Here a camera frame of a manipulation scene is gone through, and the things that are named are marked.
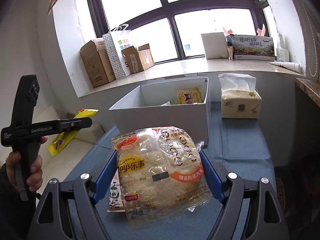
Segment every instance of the marble windowsill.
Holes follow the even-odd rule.
[[[320,107],[320,83],[308,79],[297,78],[297,86]]]
[[[156,78],[228,71],[261,71],[291,74],[303,77],[303,75],[299,73],[278,66],[270,65],[268,64],[268,61],[263,60],[229,61],[229,59],[205,59],[202,57],[158,64],[143,72],[131,74],[125,78],[114,80],[109,84],[105,84],[97,88],[92,88],[92,90],[88,91],[82,96],[90,95],[102,90]]]

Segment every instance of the bag handle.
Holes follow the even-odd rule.
[[[125,31],[126,28],[128,28],[128,27],[129,27],[129,24],[122,24],[122,25],[114,28],[114,29],[112,30],[112,32],[115,32],[115,31]]]

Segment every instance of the person's arm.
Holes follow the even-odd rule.
[[[22,201],[18,190],[14,166],[20,161],[19,152],[11,152],[6,163],[0,168],[0,235],[1,239],[26,239],[36,199]],[[29,190],[37,191],[42,185],[42,158],[38,156],[30,167],[31,176],[27,180]]]

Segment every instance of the tissue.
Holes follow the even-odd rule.
[[[222,118],[258,118],[261,97],[256,78],[247,74],[225,73],[219,75],[221,84]]]

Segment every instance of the dark window frame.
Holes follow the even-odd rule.
[[[103,9],[102,1],[87,1],[92,18],[93,28],[95,30],[97,38],[100,38],[103,34],[108,33],[109,31],[109,26]],[[157,62],[156,64],[176,60],[184,60],[188,58],[204,57],[204,55],[186,57],[177,24],[174,19],[175,15],[182,13],[221,8],[249,9],[255,30],[261,28],[262,24],[264,24],[266,26],[266,36],[269,36],[268,23],[263,11],[265,7],[269,6],[267,0],[178,0],[170,3],[168,2],[168,0],[160,0],[160,2],[162,5],[161,8],[146,12],[142,15],[128,20],[127,22],[124,22],[124,24],[129,24],[129,30],[134,30],[157,20],[161,20],[164,18],[168,19],[178,58]]]

